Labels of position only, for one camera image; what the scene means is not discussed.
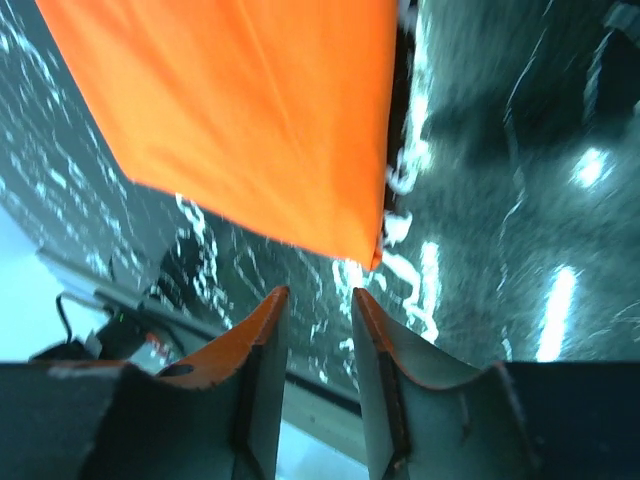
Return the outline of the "orange t shirt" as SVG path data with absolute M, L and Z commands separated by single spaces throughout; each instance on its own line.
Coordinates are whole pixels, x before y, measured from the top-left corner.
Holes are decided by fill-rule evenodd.
M 248 230 L 382 257 L 393 1 L 41 1 L 115 160 Z

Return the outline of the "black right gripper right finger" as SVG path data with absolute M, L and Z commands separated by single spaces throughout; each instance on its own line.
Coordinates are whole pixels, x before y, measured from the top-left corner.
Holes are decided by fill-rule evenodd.
M 373 479 L 635 479 L 635 362 L 474 368 L 353 292 L 352 326 Z

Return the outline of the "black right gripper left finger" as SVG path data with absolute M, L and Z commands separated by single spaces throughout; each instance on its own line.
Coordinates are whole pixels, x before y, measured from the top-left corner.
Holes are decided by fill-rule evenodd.
M 56 346 L 1 366 L 5 479 L 271 479 L 287 363 L 289 291 L 148 373 Z

